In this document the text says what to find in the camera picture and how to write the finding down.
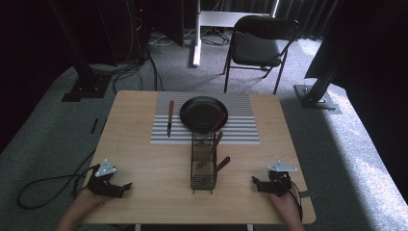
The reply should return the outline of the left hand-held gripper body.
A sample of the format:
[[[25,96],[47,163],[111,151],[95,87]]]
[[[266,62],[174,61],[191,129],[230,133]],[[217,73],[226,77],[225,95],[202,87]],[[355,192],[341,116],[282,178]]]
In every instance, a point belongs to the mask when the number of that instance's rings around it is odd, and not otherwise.
[[[115,172],[115,167],[105,159],[101,164],[92,168],[87,188],[95,195],[121,198],[125,192],[124,188],[110,183]]]

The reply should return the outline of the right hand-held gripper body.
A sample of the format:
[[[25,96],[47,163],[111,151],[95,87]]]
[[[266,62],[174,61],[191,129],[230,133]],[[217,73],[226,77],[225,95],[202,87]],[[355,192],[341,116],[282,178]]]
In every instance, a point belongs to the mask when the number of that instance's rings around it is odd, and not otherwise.
[[[268,166],[268,182],[259,182],[261,193],[271,193],[278,197],[287,193],[292,188],[290,172],[296,172],[297,167],[278,161]]]

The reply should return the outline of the wooden handled cutlery piece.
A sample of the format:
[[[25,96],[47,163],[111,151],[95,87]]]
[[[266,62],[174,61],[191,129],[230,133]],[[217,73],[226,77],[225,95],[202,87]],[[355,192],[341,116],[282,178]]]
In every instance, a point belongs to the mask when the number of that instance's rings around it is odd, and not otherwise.
[[[212,150],[211,150],[212,154],[214,154],[216,152],[217,146],[218,146],[219,142],[221,141],[222,137],[223,137],[223,133],[219,132],[216,139],[215,139],[215,141],[214,141],[214,143],[213,143],[213,146],[212,146]]]
[[[229,163],[230,163],[230,157],[227,156],[215,167],[213,174],[218,173],[221,169],[223,169]]]

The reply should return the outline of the black wire cutlery holder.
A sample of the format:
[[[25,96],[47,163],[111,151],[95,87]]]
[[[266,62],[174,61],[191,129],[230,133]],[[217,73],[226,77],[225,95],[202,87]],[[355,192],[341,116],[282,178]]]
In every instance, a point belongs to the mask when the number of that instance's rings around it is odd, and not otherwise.
[[[190,185],[194,193],[197,191],[213,193],[216,187],[217,153],[213,149],[216,137],[215,132],[209,134],[193,132],[191,135]]]

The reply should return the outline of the wooden handled fork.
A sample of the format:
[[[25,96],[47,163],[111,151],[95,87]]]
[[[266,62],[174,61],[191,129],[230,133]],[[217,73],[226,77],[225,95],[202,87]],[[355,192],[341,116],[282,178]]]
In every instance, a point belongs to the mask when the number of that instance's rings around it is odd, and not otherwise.
[[[197,131],[197,133],[199,135],[202,136],[202,138],[200,139],[200,142],[203,143],[206,141],[206,139],[208,138],[208,136],[215,132],[216,130],[218,130],[220,127],[223,126],[225,120],[227,119],[227,113],[222,113],[218,119],[208,128],[208,129],[200,129]]]

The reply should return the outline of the wooden handled knife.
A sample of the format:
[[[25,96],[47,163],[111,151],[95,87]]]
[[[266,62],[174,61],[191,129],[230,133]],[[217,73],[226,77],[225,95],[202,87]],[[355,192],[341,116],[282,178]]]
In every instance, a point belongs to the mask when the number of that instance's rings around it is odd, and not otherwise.
[[[174,101],[170,100],[168,104],[168,118],[167,118],[167,128],[166,128],[166,134],[168,138],[171,137],[173,111],[174,111]]]

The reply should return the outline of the person's right hand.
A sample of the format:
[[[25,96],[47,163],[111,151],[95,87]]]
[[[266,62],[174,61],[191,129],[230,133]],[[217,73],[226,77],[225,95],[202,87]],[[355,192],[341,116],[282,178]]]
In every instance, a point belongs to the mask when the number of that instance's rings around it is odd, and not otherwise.
[[[281,196],[272,193],[268,196],[279,217],[285,223],[301,222],[299,202],[295,189],[291,189]]]

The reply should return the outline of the person's left hand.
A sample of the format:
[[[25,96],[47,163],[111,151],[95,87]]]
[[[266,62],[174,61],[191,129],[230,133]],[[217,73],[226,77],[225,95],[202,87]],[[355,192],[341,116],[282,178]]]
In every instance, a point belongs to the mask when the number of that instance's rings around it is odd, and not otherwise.
[[[84,189],[74,199],[71,210],[74,211],[75,215],[84,216],[107,200],[109,197],[95,195],[90,190]]]

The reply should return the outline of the grey striped placemat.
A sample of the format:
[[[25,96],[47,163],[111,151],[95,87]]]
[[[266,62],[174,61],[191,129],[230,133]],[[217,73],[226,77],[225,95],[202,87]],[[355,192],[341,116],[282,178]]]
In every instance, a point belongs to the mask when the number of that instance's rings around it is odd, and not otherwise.
[[[182,105],[196,96],[210,96],[222,102],[228,111],[228,120],[220,128],[222,144],[259,144],[258,129],[247,94],[162,91],[156,101],[150,142],[153,144],[190,144],[191,130],[180,119]],[[166,134],[168,104],[174,101],[171,137]]]

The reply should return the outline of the black round plate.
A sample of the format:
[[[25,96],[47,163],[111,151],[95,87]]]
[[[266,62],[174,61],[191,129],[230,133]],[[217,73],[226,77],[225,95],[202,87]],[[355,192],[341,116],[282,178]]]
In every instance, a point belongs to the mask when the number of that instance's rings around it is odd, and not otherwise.
[[[227,113],[224,126],[228,120],[228,111],[225,105],[210,96],[196,96],[182,105],[180,119],[188,129],[197,132],[200,129],[208,129],[222,113]]]

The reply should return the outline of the black metal stand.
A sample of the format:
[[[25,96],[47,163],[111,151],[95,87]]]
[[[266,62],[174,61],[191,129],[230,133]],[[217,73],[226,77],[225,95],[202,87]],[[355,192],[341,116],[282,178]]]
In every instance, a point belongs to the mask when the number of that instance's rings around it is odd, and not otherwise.
[[[103,98],[110,84],[110,79],[92,71],[74,32],[68,26],[68,21],[58,0],[47,0],[47,2],[63,30],[67,40],[66,51],[78,76],[74,86],[70,92],[63,96],[62,101],[80,102],[84,98]]]
[[[294,91],[304,109],[325,110],[333,115],[342,113],[338,104],[334,103],[327,89],[337,74],[339,68],[334,64],[328,73],[311,85],[294,85]]]

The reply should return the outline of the black folding chair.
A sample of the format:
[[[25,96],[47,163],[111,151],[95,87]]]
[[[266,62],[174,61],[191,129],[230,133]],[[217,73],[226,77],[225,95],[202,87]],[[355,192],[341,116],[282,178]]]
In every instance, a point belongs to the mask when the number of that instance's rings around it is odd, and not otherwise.
[[[228,53],[222,74],[225,76],[224,92],[227,92],[231,63],[237,68],[263,70],[266,78],[279,67],[273,93],[277,92],[287,60],[289,47],[300,33],[297,20],[271,16],[247,15],[233,27]]]

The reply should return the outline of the white desk leg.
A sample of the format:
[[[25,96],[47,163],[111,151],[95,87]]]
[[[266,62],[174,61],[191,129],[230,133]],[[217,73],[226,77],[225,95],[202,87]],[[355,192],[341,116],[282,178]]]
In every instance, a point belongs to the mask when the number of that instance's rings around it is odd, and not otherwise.
[[[200,0],[196,0],[195,42],[194,42],[193,59],[192,59],[193,67],[199,67],[200,66],[200,59],[201,59],[200,15],[201,15]]]

